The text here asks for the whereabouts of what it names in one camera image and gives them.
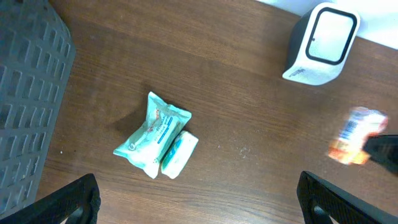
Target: wood grain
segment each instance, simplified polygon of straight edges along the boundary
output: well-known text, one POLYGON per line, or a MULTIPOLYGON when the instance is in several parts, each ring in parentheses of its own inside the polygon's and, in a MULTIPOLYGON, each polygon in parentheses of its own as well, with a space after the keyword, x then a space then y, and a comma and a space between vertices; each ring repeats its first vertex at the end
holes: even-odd
POLYGON ((98 223, 303 223, 295 189, 309 170, 398 215, 397 177, 325 155, 353 106, 387 113, 397 132, 395 50, 357 38, 336 80, 308 86, 282 79, 299 17, 256 1, 53 6, 77 53, 37 199, 92 172, 98 223), (193 114, 199 143, 175 180, 112 155, 143 122, 149 91, 193 114))

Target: packaged item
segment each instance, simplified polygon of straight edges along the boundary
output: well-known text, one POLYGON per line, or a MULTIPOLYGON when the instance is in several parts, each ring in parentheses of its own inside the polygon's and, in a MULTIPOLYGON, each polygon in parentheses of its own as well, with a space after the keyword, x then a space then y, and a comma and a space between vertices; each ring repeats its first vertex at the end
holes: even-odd
POLYGON ((185 167, 197 144, 198 138, 188 131, 182 131, 174 140, 170 151, 163 159, 162 173, 171 179, 176 178, 185 167))
POLYGON ((370 158, 362 147, 370 136, 376 136, 387 126, 388 118, 377 110, 356 107, 351 111, 343 130, 329 147, 329 157, 342 164, 364 164, 370 158))
POLYGON ((150 92, 145 122, 113 154, 155 178, 164 154, 191 117, 191 112, 168 105, 150 92))

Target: small white packet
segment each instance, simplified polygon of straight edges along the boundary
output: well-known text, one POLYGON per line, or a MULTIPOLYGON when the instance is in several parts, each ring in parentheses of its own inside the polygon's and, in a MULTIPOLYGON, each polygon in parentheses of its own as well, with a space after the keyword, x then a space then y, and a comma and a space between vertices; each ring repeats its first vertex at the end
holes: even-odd
POLYGON ((113 154, 125 157, 154 179, 164 154, 191 117, 191 112, 168 105, 150 92, 145 122, 113 154))
POLYGON ((198 138, 188 131, 182 131, 162 161, 162 173, 171 179, 176 178, 191 157, 198 141, 198 138))

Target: gray basket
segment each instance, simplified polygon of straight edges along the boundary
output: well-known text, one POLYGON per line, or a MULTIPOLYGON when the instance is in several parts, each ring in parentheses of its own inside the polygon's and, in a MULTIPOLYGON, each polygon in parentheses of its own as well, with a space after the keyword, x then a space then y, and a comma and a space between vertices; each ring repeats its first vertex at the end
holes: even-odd
POLYGON ((35 200, 75 54, 47 0, 0 0, 0 219, 35 200))

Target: blurry package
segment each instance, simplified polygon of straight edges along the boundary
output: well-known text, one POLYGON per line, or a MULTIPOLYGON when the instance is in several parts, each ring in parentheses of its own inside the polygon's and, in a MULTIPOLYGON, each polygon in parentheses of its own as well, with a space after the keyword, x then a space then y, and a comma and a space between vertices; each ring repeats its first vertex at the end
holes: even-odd
POLYGON ((197 144, 198 138, 188 131, 182 131, 174 140, 170 151, 164 157, 162 173, 171 179, 176 178, 185 167, 197 144))
POLYGON ((370 136, 377 136, 387 126, 388 118, 377 110, 355 107, 344 128, 329 147, 329 157, 342 164, 364 164, 370 158, 362 150, 370 136))
POLYGON ((155 178, 164 154, 191 117, 191 112, 168 105, 150 92, 146 120, 113 154, 155 178))

